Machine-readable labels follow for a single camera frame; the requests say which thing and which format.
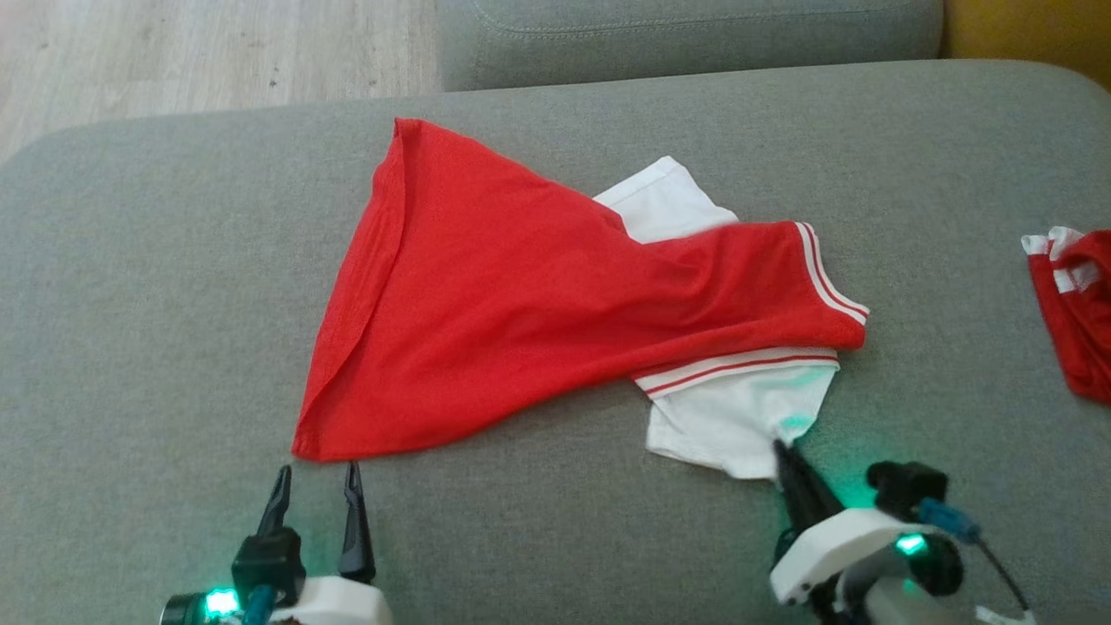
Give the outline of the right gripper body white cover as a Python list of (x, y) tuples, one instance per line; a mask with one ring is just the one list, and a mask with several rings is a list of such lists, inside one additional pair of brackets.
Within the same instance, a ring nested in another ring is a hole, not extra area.
[(802, 531), (770, 572), (777, 603), (821, 624), (962, 624), (942, 602), (962, 582), (943, 531), (875, 508), (845, 508)]

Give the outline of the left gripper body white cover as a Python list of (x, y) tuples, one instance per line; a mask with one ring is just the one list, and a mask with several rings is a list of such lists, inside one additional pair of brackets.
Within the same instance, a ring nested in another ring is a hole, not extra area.
[(301, 597), (289, 608), (273, 605), (266, 621), (250, 619), (253, 599), (239, 597), (237, 589), (218, 587), (207, 592), (179, 594), (167, 599), (162, 624), (392, 624), (393, 614), (386, 594), (371, 585), (340, 576), (306, 581)]

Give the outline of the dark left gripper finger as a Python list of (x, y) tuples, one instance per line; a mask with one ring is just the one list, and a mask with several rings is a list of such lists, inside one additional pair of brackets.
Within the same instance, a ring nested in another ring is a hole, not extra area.
[(258, 523), (256, 535), (258, 537), (269, 536), (277, 530), (282, 530), (286, 521), (286, 512), (289, 510), (291, 491), (293, 491), (293, 468), (290, 465), (282, 465), (278, 471), (278, 476), (266, 501), (266, 508)]
[(376, 557), (366, 514), (366, 491), (357, 460), (346, 466), (346, 533), (338, 573), (346, 579), (372, 584), (377, 576)]

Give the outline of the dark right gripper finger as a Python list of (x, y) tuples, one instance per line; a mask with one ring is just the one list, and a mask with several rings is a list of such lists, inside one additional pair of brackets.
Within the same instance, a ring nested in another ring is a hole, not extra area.
[(804, 458), (781, 438), (772, 443), (777, 480), (785, 501), (785, 511), (795, 533), (818, 523), (818, 498), (811, 488), (811, 468)]
[[(797, 448), (794, 450), (802, 456), (800, 451)], [(840, 514), (841, 511), (845, 510), (845, 506), (833, 493), (833, 490), (831, 490), (828, 485), (825, 478), (822, 478), (822, 476), (812, 466), (810, 466), (810, 468), (811, 488), (813, 490), (815, 498), (818, 498), (818, 523), (821, 523), (835, 516), (837, 514)]]

